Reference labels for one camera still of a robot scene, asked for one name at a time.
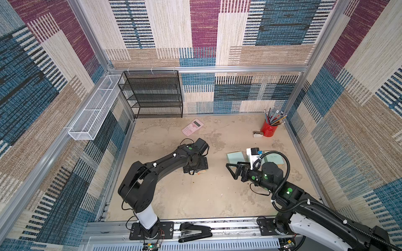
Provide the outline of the mint drawer jewelry box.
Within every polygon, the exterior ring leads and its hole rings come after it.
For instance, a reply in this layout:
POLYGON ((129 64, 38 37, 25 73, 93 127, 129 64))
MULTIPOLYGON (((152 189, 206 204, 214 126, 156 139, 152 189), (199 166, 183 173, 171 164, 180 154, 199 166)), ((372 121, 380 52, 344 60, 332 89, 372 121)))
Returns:
POLYGON ((275 163, 277 166, 282 166, 285 162, 281 155, 277 153, 271 153, 264 157, 264 162, 272 162, 275 163))

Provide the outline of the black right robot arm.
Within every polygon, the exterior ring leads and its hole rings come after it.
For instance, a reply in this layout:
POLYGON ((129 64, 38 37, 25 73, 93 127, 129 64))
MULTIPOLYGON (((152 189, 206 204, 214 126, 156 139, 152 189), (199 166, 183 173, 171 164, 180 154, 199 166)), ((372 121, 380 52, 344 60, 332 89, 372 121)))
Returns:
POLYGON ((226 164, 232 177, 250 182, 270 192, 271 204, 278 212, 274 219, 279 234, 293 232, 312 239, 333 251, 398 251, 388 232, 379 226, 360 224, 331 209, 300 187, 288 182, 289 159, 270 151, 253 164, 226 164))

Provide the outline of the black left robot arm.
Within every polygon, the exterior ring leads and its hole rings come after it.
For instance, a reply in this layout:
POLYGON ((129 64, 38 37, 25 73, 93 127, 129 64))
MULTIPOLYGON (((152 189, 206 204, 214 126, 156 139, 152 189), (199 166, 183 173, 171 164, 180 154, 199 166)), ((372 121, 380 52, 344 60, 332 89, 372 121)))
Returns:
POLYGON ((139 221, 139 233, 145 238, 156 237, 161 232, 160 220, 151 205, 157 183, 182 168, 183 173, 194 175, 208 169, 209 145, 199 138, 190 144, 181 144, 171 154, 156 161, 134 162, 118 188, 123 202, 129 205, 139 221))

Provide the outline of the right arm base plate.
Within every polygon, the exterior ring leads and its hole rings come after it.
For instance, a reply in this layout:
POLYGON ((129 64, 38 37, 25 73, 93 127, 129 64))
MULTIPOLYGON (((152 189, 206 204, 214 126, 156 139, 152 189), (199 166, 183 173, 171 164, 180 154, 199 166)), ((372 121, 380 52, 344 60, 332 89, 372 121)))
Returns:
POLYGON ((262 236, 293 234, 289 225, 277 218, 258 217, 256 223, 262 236))

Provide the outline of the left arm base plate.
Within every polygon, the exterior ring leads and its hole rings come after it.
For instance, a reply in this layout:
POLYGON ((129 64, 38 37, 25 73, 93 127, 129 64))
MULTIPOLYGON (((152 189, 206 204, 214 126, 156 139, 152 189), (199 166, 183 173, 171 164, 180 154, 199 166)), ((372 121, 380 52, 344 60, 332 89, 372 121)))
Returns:
POLYGON ((139 240, 157 240, 173 239, 174 222, 157 222, 149 230, 140 223, 133 223, 130 229, 129 239, 131 241, 139 240))

